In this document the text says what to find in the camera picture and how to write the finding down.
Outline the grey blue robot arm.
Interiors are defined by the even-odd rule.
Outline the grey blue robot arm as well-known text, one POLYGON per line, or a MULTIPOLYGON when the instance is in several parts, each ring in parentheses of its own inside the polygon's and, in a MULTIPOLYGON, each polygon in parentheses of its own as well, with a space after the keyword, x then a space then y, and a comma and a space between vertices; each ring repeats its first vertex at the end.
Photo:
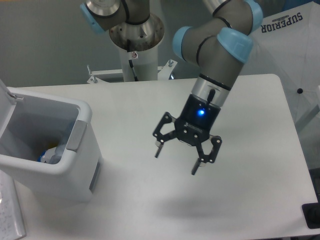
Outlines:
MULTIPOLYGON (((213 163, 222 139, 211 128, 253 48, 250 34, 263 21, 253 0, 207 0, 212 19, 200 26, 184 26, 174 35, 172 49, 200 73, 179 117, 166 112, 153 136, 156 145, 178 139, 196 148, 195 174, 202 164, 213 163)), ((87 0, 80 10, 96 33, 108 32, 117 46, 123 79, 142 82, 158 78, 158 45, 164 38, 163 22, 147 0, 87 0)))

